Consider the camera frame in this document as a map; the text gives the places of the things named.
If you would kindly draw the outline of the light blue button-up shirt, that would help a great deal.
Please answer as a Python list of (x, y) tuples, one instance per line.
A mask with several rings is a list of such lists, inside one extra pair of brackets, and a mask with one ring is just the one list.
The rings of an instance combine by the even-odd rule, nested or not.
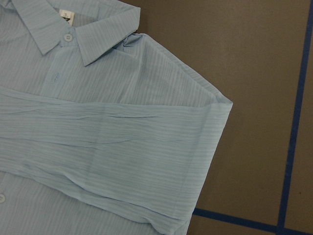
[(73, 234), (187, 233), (233, 103), (118, 0), (0, 3), (2, 205), (23, 178), (82, 202)]

